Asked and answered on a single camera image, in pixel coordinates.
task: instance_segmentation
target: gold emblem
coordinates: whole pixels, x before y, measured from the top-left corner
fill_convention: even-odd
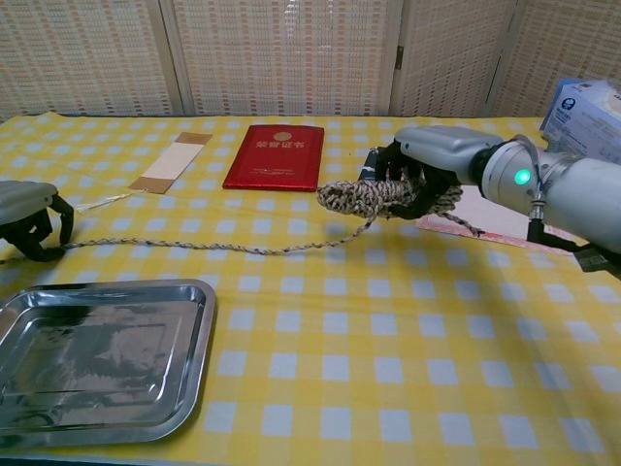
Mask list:
[[[286,131],[281,131],[274,135],[275,141],[288,141],[293,137],[291,133],[287,133]]]

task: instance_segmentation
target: brown tape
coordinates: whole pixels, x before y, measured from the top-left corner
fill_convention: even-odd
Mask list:
[[[130,189],[164,194],[173,185],[175,180],[161,180],[158,178],[139,177],[129,185]]]
[[[186,144],[202,144],[205,145],[209,139],[212,138],[211,134],[199,134],[199,133],[181,133],[175,140],[176,143]]]

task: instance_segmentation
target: rope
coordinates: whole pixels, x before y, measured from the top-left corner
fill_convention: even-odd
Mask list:
[[[145,238],[101,238],[69,243],[61,246],[65,250],[87,248],[91,246],[114,246],[134,245],[153,248],[183,248],[187,250],[234,250],[259,255],[286,255],[299,250],[320,250],[322,248],[334,248],[349,243],[368,230],[378,217],[390,218],[389,208],[394,205],[406,205],[416,196],[416,187],[410,182],[370,182],[358,181],[335,182],[326,184],[317,190],[317,202],[324,208],[344,215],[355,215],[365,218],[364,224],[360,225],[353,233],[335,241],[322,243],[307,243],[304,245],[289,246],[286,248],[252,248],[230,243],[185,243],[181,241],[149,240]],[[459,186],[451,187],[445,195],[438,198],[429,214],[443,216],[455,223],[468,228],[473,235],[478,236],[481,230],[474,228],[465,220],[449,214],[455,209],[463,194]],[[25,257],[14,257],[0,260],[0,265],[25,260]]]

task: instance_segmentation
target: table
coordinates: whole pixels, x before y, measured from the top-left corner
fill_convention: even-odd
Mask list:
[[[282,247],[360,218],[312,193],[223,190],[249,124],[326,129],[320,182],[355,180],[408,123],[538,138],[538,118],[63,117],[0,126],[0,176],[55,183],[73,205],[129,192],[181,131],[213,134],[166,195],[77,216],[77,241],[138,236]],[[2,245],[0,257],[16,255]],[[286,257],[116,246],[0,269],[35,283],[197,278],[219,301],[195,416],[142,445],[3,451],[132,464],[615,464],[621,283],[566,256],[379,220],[357,241]]]

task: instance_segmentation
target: stainless steel tray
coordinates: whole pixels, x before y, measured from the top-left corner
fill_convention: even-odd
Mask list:
[[[199,281],[18,293],[0,309],[0,448],[170,434],[196,404],[214,323]]]

